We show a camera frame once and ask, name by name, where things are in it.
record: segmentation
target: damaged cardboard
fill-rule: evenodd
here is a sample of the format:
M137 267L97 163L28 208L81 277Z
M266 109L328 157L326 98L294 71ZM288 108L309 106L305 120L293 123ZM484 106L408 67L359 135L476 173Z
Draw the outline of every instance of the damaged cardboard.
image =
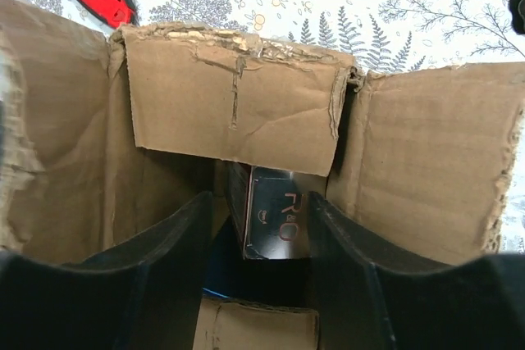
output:
M316 350L316 311L203 298L194 350Z
M327 198L424 257L460 264L496 252L524 99L523 63L370 72Z
M0 0L0 30L0 246L81 261L211 189L212 161L135 147L121 47L17 0Z
M139 147L327 176L354 57L256 34L123 26Z

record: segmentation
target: cardboard flap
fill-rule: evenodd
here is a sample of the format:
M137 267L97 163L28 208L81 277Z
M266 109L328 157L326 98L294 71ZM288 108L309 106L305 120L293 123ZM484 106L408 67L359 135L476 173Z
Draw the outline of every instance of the cardboard flap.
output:
M121 35L137 146L328 174L352 56L176 22Z
M103 220L105 38L17 0L0 0L0 30L11 81L0 247L49 262L85 258L100 250Z
M496 251L524 98L525 63L370 73L327 197L424 257Z
M203 298L194 350L317 350L318 315Z

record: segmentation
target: torn cardboard edge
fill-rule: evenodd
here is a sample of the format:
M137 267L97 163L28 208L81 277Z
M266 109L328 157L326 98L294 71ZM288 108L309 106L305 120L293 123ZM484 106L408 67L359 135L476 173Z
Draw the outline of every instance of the torn cardboard edge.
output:
M522 63L466 64L404 75L368 72L352 103L345 145L351 152L340 173L329 177L329 201L360 225L424 257L456 265L498 252L523 118L524 78ZM439 95L430 90L456 79ZM411 86L403 91L405 85ZM447 102L454 98L457 102ZM497 116L492 123L484 120L488 111ZM419 128L418 119L424 122ZM427 126L433 128L428 135L421 130ZM438 148L446 159L426 158ZM469 151L480 167L473 166ZM455 175L448 174L451 169ZM415 175L418 170L431 177ZM474 189L463 189L468 185ZM461 197L454 199L454 191ZM452 198L449 205L445 196Z
M262 336L267 332L274 333L271 342ZM312 309L270 307L230 298L202 299L194 349L316 350L318 344L319 315Z
M43 171L25 130L26 90L24 71L0 28L0 249L16 252L24 242L8 220L11 200L16 190L24 189L36 172Z
M136 146L328 176L336 150L345 91L347 86L355 89L363 81L363 73L355 66L352 55L321 47L262 39L256 34L215 30L202 24L187 25L181 22L139 28L124 25L112 34L109 41L110 45L122 46L126 51ZM168 49L166 44L169 42L174 44ZM146 57L141 55L142 52L151 54ZM160 61L151 66L149 64L152 61L147 58L153 57L154 52ZM186 63L194 65L192 67L196 78L207 73L214 74L210 74L210 80L186 81L184 78L189 76L182 75L176 69L179 66L176 61L175 64L171 61L163 63L167 62L168 57L179 61L184 58ZM188 97L185 98L184 106L169 100L169 97L163 98L163 105L152 104L161 92L169 95L174 91L166 82L167 78L155 76L154 81L152 77L144 80L145 75L151 75L149 67L155 70L155 75L159 71L161 75L166 74L167 71L164 70L170 68L173 73L180 75L177 94L179 97ZM288 79L279 75L278 71L288 73ZM221 76L219 82L215 75ZM227 75L230 75L229 81L226 81ZM282 101L277 105L278 108L276 109L275 104L270 106L267 103L270 106L268 109L262 107L254 110L257 107L255 102L260 99L258 95L261 95L255 88L265 90L272 96L277 92L277 87L273 85L280 79L293 82L290 82L290 87L286 85L287 89L279 90ZM216 84L213 87L215 90L206 93L205 89L199 92L200 97L189 98L197 93L188 85L204 86L210 81ZM188 86L189 91L185 91L185 86ZM312 95L311 98L299 100L306 93ZM207 125L188 116L183 120L176 118L177 114L187 111L187 107L195 105L197 101L209 103L212 107L218 105L215 113L217 118L210 120ZM231 107L226 114L226 107L221 106L222 103L227 106L229 101ZM299 102L297 108L294 107L296 102ZM195 136L193 133L194 141L189 141L182 135L183 131L173 130L170 137L159 138L158 133L153 131L156 127L152 119L163 118L164 113L170 114L173 118L171 121L180 130L197 128L199 134L203 135ZM296 133L299 119L304 129L313 130L310 134L315 135L315 139L303 139L302 146L298 144ZM223 143L212 141L212 135L222 136ZM282 147L279 157L265 154L265 150L269 149L268 145L272 144Z
M452 66L446 66L442 67L442 69L450 69L450 70L456 70L458 68L462 67L469 67L468 63L462 64L462 65L452 65ZM371 80L381 80L381 79L387 79L391 78L393 75L387 75L382 73L376 73L373 71L369 71L367 73L367 76L365 78L365 84L367 84ZM370 104L370 99L372 95L374 94L373 90L370 91L369 96L365 98L366 104L363 104L363 112L366 112L365 121L363 122L365 125L367 124L368 120L366 116L369 113L368 105ZM514 168L514 163L516 160L516 152L517 147L519 144L520 136L521 136L521 124L523 122L523 111L525 108L525 99L521 103L518 104L515 110L515 114L513 116L513 121L511 124L511 127L509 131L506 134L506 141L508 144L507 148L503 149L503 162L502 162L502 169L500 172L500 176L497 180L495 180L495 188L497 192L497 196L492 204L492 208L490 212L488 213L485 221L486 221L486 232L482 236L482 252L484 253L497 253L500 250L500 230L501 230L501 216L503 214L503 211L505 209L506 203L507 203L507 192L509 190L511 181L512 181L512 170ZM361 151L361 158L363 158L364 154L364 143L363 143L363 150ZM362 168L362 165L356 166L356 168L359 168L359 171Z
M503 150L503 169L499 179L495 181L498 196L494 200L492 209L486 218L486 232L482 239L482 251L498 253L501 247L501 217L507 206L507 193L512 183L512 172L516 163L519 141L522 138L523 111L525 99L518 104L514 114L514 121L507 133L507 148Z

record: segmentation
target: cardboard box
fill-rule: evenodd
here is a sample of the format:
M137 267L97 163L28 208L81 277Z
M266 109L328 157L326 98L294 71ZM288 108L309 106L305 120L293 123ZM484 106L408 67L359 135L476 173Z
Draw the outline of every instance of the cardboard box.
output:
M523 63L363 78L350 55L202 26L124 26L106 43L15 0L0 0L0 30L0 247L82 260L211 188L213 157L330 173L326 195L350 220L425 257L498 248ZM242 345L247 311L221 308L203 319L223 317L212 331ZM315 348L315 325L249 314L268 348ZM207 326L196 343L210 348Z
M124 26L112 39L129 62L137 146L330 172L326 196L349 218L437 261L498 249L523 63L363 76L350 55L229 30Z
M326 192L326 178L228 162L226 199L243 257L310 257L308 192Z
M127 81L102 34L0 0L0 248L82 261L213 187L213 160L135 147ZM204 298L194 349L314 350L317 337L315 311Z

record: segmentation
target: corrugated cardboard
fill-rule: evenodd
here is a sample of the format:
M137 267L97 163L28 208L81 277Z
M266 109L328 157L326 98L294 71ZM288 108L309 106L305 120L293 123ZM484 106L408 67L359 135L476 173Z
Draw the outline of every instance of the corrugated cardboard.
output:
M524 99L525 63L369 73L327 197L424 257L494 252Z
M17 0L0 0L0 29L13 88L0 246L80 261L212 187L212 161L135 147L119 45Z
M318 315L203 298L194 350L316 350Z
M256 34L124 26L135 143L327 176L354 57Z

